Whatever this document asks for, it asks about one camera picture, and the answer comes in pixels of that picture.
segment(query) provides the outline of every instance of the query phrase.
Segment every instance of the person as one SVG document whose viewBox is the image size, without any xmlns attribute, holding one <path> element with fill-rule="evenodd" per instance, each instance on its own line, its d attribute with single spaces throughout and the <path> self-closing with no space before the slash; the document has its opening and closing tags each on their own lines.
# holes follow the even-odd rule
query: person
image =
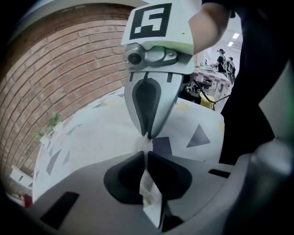
<svg viewBox="0 0 294 235">
<path fill-rule="evenodd" d="M 194 53 L 215 45 L 225 32 L 230 18 L 241 18 L 243 45 L 240 68 L 231 95 L 221 114 L 225 133 L 220 163 L 235 164 L 242 154 L 253 152 L 259 145 L 274 138 L 273 131 L 259 103 L 279 79 L 290 51 L 287 32 L 290 7 L 287 3 L 268 4 L 256 0 L 203 0 L 200 12 L 189 20 Z"/>
<path fill-rule="evenodd" d="M 224 64 L 226 61 L 226 58 L 224 56 L 225 51 L 223 49 L 217 50 L 217 52 L 220 54 L 220 56 L 217 58 L 217 62 L 215 63 L 215 66 L 218 67 L 218 72 L 222 74 L 226 74 L 226 71 L 224 69 Z"/>
<path fill-rule="evenodd" d="M 226 77 L 230 80 L 231 84 L 234 84 L 236 69 L 233 63 L 233 57 L 229 57 L 225 63 L 226 63 Z"/>
</svg>

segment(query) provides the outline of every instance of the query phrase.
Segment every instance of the brick wall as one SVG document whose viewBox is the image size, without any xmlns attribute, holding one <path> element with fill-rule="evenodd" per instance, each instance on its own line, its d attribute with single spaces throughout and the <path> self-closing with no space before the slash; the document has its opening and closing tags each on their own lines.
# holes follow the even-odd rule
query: brick wall
<svg viewBox="0 0 294 235">
<path fill-rule="evenodd" d="M 124 84 L 120 41 L 130 11 L 107 4 L 65 9 L 32 25 L 7 48 L 0 83 L 0 177 L 8 192 L 27 193 L 10 180 L 11 166 L 33 175 L 40 145 L 34 134 L 54 113 L 65 119 Z"/>
</svg>

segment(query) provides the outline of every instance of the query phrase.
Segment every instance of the forearm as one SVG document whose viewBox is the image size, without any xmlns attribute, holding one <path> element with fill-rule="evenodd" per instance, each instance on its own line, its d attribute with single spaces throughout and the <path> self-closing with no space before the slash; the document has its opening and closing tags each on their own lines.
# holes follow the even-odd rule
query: forearm
<svg viewBox="0 0 294 235">
<path fill-rule="evenodd" d="M 199 13 L 189 20 L 194 42 L 194 54 L 214 44 L 227 28 L 231 11 L 216 3 L 205 3 Z"/>
</svg>

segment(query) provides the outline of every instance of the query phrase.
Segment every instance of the white plant pot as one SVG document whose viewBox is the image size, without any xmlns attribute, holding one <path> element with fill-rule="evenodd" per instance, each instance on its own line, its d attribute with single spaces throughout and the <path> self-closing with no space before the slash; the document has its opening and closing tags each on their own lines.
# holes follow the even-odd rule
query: white plant pot
<svg viewBox="0 0 294 235">
<path fill-rule="evenodd" d="M 50 137 L 47 134 L 43 135 L 43 137 L 40 139 L 40 142 L 44 144 L 45 146 L 49 144 L 49 141 L 50 141 Z"/>
<path fill-rule="evenodd" d="M 53 127 L 53 130 L 56 132 L 61 132 L 63 129 L 63 123 L 57 123 L 55 127 Z"/>
</svg>

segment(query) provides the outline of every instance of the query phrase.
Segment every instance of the camera lens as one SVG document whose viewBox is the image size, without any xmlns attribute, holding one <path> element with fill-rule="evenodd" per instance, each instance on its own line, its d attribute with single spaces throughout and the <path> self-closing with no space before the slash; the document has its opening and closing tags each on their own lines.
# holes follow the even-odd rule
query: camera lens
<svg viewBox="0 0 294 235">
<path fill-rule="evenodd" d="M 140 64 L 140 62 L 142 61 L 142 58 L 139 54 L 133 53 L 129 55 L 128 61 L 131 64 Z"/>
</svg>

